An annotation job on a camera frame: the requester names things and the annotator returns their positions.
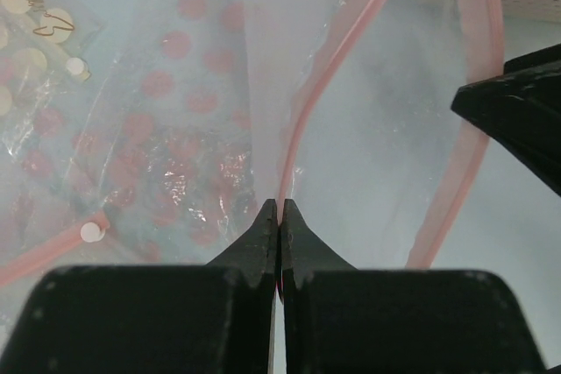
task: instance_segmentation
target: plastic package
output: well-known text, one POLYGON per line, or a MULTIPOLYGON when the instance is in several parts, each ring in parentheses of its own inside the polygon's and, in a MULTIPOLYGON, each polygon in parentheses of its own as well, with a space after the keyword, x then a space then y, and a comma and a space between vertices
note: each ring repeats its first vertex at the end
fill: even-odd
POLYGON ((57 45, 70 57, 81 57, 102 28, 99 19, 78 0, 0 0, 22 30, 57 45))
POLYGON ((328 243, 352 228, 375 232, 353 263, 404 265, 413 247, 409 265, 429 265, 486 147, 447 111, 450 100, 466 76, 502 66, 500 2, 444 1, 141 0, 100 92, 59 70, 60 86, 36 87, 45 101, 4 126, 0 177, 10 193, 0 210, 11 226, 0 324, 9 327, 49 268, 204 263, 263 200, 282 203, 287 192, 328 243), (368 69, 359 92, 345 79, 330 85, 342 64, 347 81, 368 69), (337 122, 329 127, 312 117, 314 139, 296 162, 328 85, 341 115, 327 116, 337 122), (351 100, 371 114, 346 116, 351 100), (348 118, 363 124, 345 126, 348 118), (314 145, 336 152, 335 165, 322 162, 325 150, 314 157, 314 145), (354 180, 353 165, 371 167, 372 180, 354 180), (356 195, 338 195, 337 183, 356 195), (368 219, 350 224, 351 206, 368 219), (105 230, 99 242, 82 240, 86 222, 105 230))

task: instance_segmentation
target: zip lock bag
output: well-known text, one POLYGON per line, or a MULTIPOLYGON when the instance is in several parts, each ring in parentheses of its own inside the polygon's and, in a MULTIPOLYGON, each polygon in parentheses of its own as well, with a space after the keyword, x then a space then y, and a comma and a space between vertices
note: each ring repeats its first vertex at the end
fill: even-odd
POLYGON ((49 2, 59 44, 0 8, 0 53, 26 52, 3 86, 6 335, 45 271, 206 263, 271 197, 354 265, 430 266, 488 142, 449 107, 502 72, 500 0, 49 2))

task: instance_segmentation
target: red polka dot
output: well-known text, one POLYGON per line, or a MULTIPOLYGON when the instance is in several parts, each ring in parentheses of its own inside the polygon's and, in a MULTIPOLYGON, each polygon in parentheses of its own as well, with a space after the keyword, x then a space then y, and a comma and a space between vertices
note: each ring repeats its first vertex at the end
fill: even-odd
POLYGON ((123 133, 134 145, 150 138, 154 131, 154 118, 149 114, 131 114, 124 120, 123 133))
POLYGON ((22 167, 29 175, 40 179, 46 179, 54 172, 53 162, 41 151, 29 152, 22 167))
POLYGON ((128 208, 135 202, 136 198, 136 189, 134 187, 127 187, 111 192, 107 202, 117 208, 128 208))
POLYGON ((191 39, 183 31, 172 31, 162 40, 162 48, 170 59, 184 59, 191 50, 191 39))
POLYGON ((244 30, 244 5, 241 3, 231 4, 226 7, 220 17, 224 28, 231 32, 244 30))
POLYGON ((179 0, 177 11, 186 19, 201 19, 207 13, 206 0, 179 0))
POLYGON ((234 68, 234 52, 228 49, 207 52, 202 57, 204 65, 216 74, 227 74, 234 68))
POLYGON ((168 72, 155 70, 149 73, 142 82, 142 91, 152 98, 169 95, 175 87, 174 78, 168 72))
POLYGON ((44 137, 55 136, 64 125, 64 116, 53 107, 42 109, 33 122, 33 129, 44 137))
POLYGON ((218 107, 218 95, 207 88, 199 88, 187 96, 187 108, 194 113, 206 114, 218 107))

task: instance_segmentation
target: plastic wrap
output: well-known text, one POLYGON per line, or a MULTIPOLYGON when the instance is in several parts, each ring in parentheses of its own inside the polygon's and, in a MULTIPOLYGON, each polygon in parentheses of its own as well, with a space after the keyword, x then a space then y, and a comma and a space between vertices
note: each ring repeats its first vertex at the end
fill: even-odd
POLYGON ((436 237, 421 229, 412 256, 430 260, 485 150, 467 128, 455 153, 448 107, 483 77, 470 48, 488 55, 499 34, 492 1, 141 0, 101 91, 53 67, 4 125, 0 323, 56 265, 205 263, 287 192, 361 265, 404 265, 428 212, 436 237), (468 21, 477 4, 489 9, 468 21), (100 241, 82 241, 85 222, 100 241), (373 235, 355 253, 358 229, 373 235))

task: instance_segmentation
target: pink zip seal strip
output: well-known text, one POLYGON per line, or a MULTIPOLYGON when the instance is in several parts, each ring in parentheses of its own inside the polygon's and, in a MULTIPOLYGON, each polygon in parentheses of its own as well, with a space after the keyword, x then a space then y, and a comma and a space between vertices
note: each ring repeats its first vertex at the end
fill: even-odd
MULTIPOLYGON (((467 49, 468 83, 501 75, 504 68, 501 0, 483 3, 458 0, 458 6, 467 49)), ((448 168, 409 253, 408 268, 432 265, 470 192, 488 144, 485 133, 468 122, 462 123, 448 168)))
POLYGON ((343 60, 385 2, 386 0, 345 0, 331 20, 327 40, 316 54, 311 75, 295 95, 296 100, 293 102, 288 154, 286 159, 281 158, 280 162, 280 168, 283 170, 277 201, 279 218, 282 217, 284 200, 292 180, 292 168, 309 116, 343 60))
POLYGON ((73 225, 0 268, 0 287, 7 286, 20 278, 42 270, 57 258, 84 244, 80 236, 80 229, 87 222, 96 223, 101 230, 110 227, 109 220, 104 212, 98 212, 91 218, 73 225))

